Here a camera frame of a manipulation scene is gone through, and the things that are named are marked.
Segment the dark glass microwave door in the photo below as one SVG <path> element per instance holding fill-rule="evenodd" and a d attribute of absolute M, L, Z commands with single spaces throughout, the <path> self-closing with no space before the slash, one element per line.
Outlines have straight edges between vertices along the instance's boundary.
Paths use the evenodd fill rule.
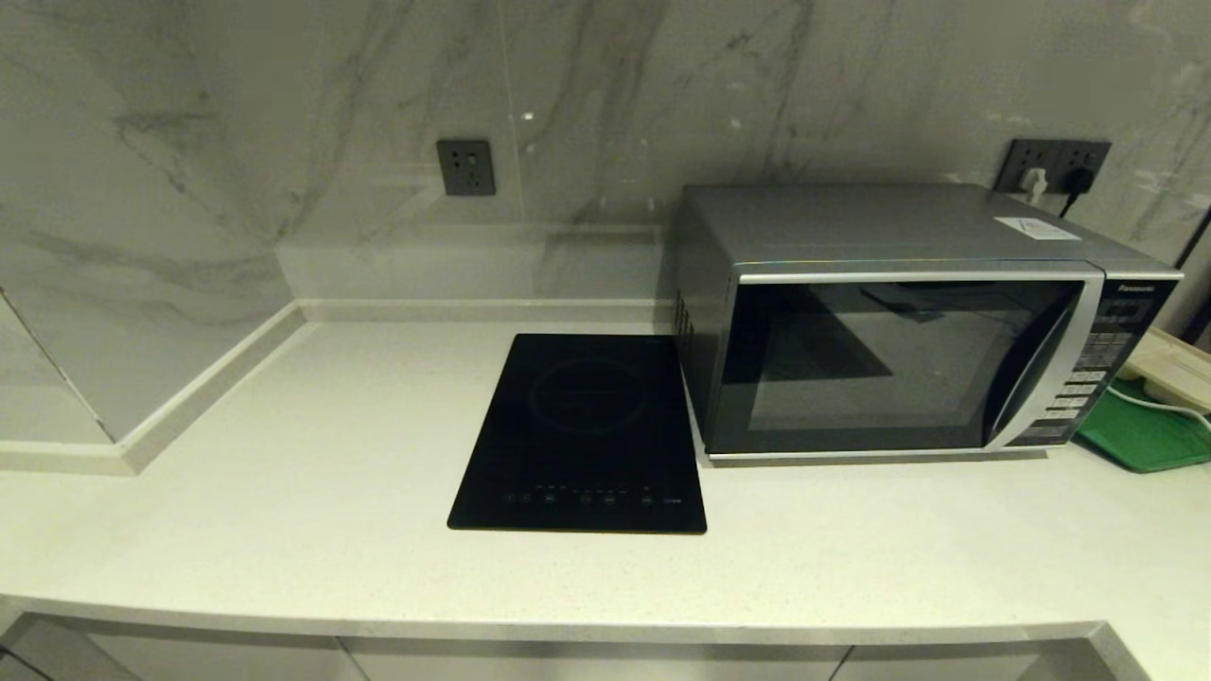
<path fill-rule="evenodd" d="M 718 458 L 991 452 L 1048 411 L 1095 271 L 746 275 L 704 443 Z"/>

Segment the silver microwave oven body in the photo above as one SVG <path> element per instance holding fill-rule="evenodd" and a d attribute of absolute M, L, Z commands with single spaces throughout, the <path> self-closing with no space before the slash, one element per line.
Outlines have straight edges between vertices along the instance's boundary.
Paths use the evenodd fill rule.
<path fill-rule="evenodd" d="M 972 184 L 688 185 L 668 259 L 682 374 L 702 439 L 746 275 L 1095 271 L 1094 327 L 1056 395 L 1008 448 L 991 452 L 714 458 L 727 464 L 1029 460 L 1069 443 L 1182 275 L 1150 254 Z"/>

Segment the black induction cooktop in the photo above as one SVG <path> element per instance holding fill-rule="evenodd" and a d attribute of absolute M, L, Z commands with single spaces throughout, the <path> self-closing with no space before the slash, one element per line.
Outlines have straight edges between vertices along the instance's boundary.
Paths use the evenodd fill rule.
<path fill-rule="evenodd" d="M 675 338 L 515 336 L 447 526 L 702 536 Z"/>

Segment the green cutting board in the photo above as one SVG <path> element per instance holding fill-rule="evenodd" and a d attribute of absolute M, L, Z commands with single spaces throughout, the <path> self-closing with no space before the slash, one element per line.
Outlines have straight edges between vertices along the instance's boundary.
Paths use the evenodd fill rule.
<path fill-rule="evenodd" d="M 1146 396 L 1142 380 L 1113 380 L 1074 440 L 1137 474 L 1211 463 L 1211 422 Z"/>

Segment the cream power strip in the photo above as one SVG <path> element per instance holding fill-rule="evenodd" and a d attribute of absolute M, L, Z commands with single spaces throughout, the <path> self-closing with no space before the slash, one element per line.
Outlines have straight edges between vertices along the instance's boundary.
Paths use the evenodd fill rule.
<path fill-rule="evenodd" d="M 1143 380 L 1146 396 L 1211 414 L 1211 353 L 1152 327 L 1127 357 L 1124 380 Z"/>

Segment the beige corner cabinet panel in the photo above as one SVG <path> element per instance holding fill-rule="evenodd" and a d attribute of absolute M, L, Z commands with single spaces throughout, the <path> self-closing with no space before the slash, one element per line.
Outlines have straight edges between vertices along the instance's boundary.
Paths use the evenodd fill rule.
<path fill-rule="evenodd" d="M 0 634 L 0 681 L 143 681 L 61 618 L 22 616 Z"/>

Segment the grey single wall socket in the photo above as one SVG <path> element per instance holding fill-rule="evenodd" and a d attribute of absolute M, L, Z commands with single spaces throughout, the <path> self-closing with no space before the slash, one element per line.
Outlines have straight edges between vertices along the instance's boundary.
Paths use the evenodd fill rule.
<path fill-rule="evenodd" d="M 447 198 L 497 195 L 489 141 L 443 139 L 436 142 L 436 150 Z"/>

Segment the grey double wall socket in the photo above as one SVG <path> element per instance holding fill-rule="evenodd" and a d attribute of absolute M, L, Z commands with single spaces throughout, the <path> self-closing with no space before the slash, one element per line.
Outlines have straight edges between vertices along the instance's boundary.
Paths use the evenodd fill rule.
<path fill-rule="evenodd" d="M 1072 168 L 1087 167 L 1094 168 L 1098 177 L 1110 149 L 1112 142 L 1103 139 L 1012 139 L 1001 168 L 995 174 L 993 190 L 1022 193 L 1018 185 L 1022 173 L 1026 168 L 1040 166 L 1046 168 L 1046 194 L 1064 194 L 1064 174 Z"/>

